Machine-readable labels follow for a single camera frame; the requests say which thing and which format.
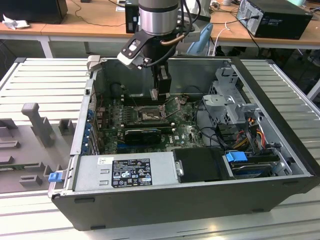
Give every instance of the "blue tab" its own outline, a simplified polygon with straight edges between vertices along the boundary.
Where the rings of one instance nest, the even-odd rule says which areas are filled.
[[[62,182],[62,172],[52,172],[48,178],[49,183]]]
[[[228,162],[247,162],[247,156],[243,151],[230,151],[226,155]]]

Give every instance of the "power supply label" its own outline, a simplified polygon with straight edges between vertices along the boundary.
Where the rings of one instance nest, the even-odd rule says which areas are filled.
[[[111,185],[114,188],[152,185],[150,158],[114,160]]]

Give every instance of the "paper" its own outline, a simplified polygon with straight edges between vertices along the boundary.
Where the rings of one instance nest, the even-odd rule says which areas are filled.
[[[28,25],[27,21],[25,20],[12,20],[5,15],[3,15],[3,19],[4,20],[2,21],[2,23],[9,29],[16,30],[30,27],[30,25]]]

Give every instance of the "blue object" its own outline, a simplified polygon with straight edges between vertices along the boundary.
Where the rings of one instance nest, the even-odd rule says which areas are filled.
[[[200,33],[200,40],[193,42],[186,53],[190,55],[199,55],[202,53],[208,40],[210,40],[210,35],[213,28],[214,25],[212,23],[208,23]]]
[[[91,127],[92,127],[92,124],[91,124],[91,123],[88,123],[88,122],[87,122],[87,123],[85,124],[85,128],[86,128],[86,129],[91,129]]]
[[[247,162],[247,156],[243,151],[230,151],[226,155],[228,162]]]
[[[84,137],[82,140],[83,143],[87,144],[89,142],[89,138],[88,137]]]
[[[94,115],[94,111],[92,111],[91,109],[89,109],[89,110],[88,110],[88,114],[87,114],[87,118],[88,118],[89,120],[91,120],[92,117],[93,117],[93,115]]]
[[[49,175],[49,183],[62,182],[62,172],[52,172]]]
[[[84,130],[84,136],[90,136],[90,131],[88,129]]]

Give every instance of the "black computer case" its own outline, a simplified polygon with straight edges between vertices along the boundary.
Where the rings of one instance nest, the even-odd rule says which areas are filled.
[[[60,24],[68,11],[66,0],[1,0],[0,19],[3,15],[13,20],[46,24]]]
[[[287,0],[242,0],[237,19],[256,38],[299,40],[312,14]]]

